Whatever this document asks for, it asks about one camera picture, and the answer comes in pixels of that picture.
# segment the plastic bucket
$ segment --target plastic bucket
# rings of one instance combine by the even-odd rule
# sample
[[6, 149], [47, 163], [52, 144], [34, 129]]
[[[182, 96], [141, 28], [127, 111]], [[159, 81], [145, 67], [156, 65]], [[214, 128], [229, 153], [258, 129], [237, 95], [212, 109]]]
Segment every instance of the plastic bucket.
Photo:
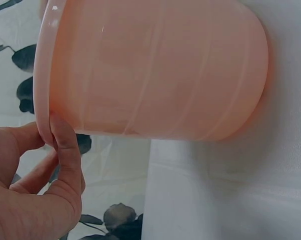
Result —
[[264, 89], [268, 45], [235, 0], [49, 0], [36, 49], [34, 109], [77, 133], [216, 141]]

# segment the palm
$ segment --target palm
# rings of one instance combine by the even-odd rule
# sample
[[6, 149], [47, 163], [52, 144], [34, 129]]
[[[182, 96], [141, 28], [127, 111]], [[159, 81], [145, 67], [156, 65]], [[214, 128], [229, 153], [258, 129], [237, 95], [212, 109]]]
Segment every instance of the palm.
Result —
[[[0, 128], [0, 239], [57, 239], [78, 222], [85, 182], [75, 133], [59, 118], [51, 129], [56, 151], [32, 172], [11, 185], [20, 156], [44, 145], [34, 123], [20, 128]], [[44, 195], [36, 195], [57, 164], [58, 180]]]

